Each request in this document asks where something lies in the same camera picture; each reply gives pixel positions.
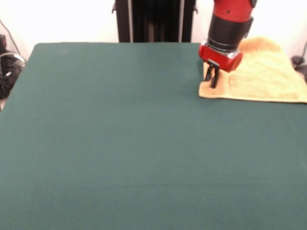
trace table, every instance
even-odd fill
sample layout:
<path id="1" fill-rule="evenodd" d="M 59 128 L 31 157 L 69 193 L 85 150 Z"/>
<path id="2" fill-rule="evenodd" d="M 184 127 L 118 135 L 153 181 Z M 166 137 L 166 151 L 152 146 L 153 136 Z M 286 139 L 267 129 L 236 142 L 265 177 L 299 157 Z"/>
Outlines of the table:
<path id="1" fill-rule="evenodd" d="M 307 229 L 307 106 L 198 97 L 197 44 L 38 44 L 0 116 L 0 229 Z"/>

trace cloth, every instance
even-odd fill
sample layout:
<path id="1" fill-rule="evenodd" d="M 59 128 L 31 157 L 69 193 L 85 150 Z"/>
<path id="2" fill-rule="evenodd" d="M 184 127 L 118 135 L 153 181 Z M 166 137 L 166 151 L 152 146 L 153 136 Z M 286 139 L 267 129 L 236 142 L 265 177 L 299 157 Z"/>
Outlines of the cloth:
<path id="1" fill-rule="evenodd" d="M 215 89 L 202 82 L 199 96 L 238 100 L 307 103 L 307 86 L 293 69 L 284 51 L 275 42 L 255 37 L 242 40 L 241 64 L 235 71 L 220 72 Z M 208 64 L 204 63 L 204 76 Z"/>

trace green tablecloth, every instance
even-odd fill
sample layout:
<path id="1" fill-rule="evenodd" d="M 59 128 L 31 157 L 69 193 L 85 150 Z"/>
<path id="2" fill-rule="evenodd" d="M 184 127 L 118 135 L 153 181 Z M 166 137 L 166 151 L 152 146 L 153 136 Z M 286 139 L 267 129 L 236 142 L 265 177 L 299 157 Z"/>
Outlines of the green tablecloth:
<path id="1" fill-rule="evenodd" d="M 306 230 L 307 105 L 198 97 L 195 44 L 37 45 L 0 115 L 2 230 Z"/>

